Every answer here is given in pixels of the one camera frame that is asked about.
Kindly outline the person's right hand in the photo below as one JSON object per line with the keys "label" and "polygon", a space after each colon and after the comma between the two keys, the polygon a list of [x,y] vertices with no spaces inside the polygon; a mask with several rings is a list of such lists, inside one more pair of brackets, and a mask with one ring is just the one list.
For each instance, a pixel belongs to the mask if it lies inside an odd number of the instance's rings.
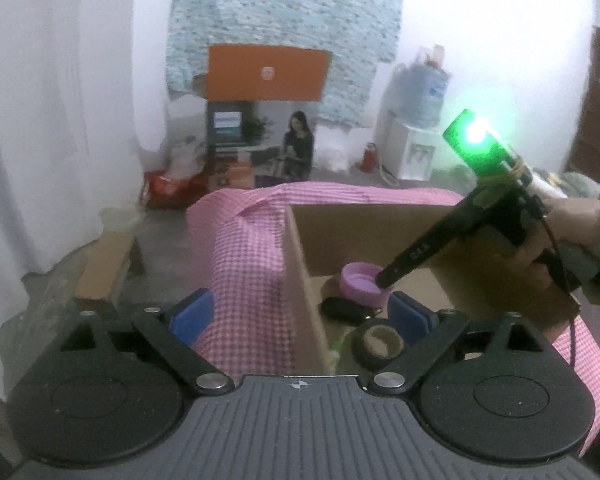
{"label": "person's right hand", "polygon": [[[600,196],[552,200],[545,221],[545,226],[532,228],[521,248],[505,260],[513,273],[539,290],[553,284],[546,267],[536,262],[544,250],[552,247],[551,240],[580,245],[600,260]],[[584,284],[582,290],[591,304],[600,304],[600,276]]]}

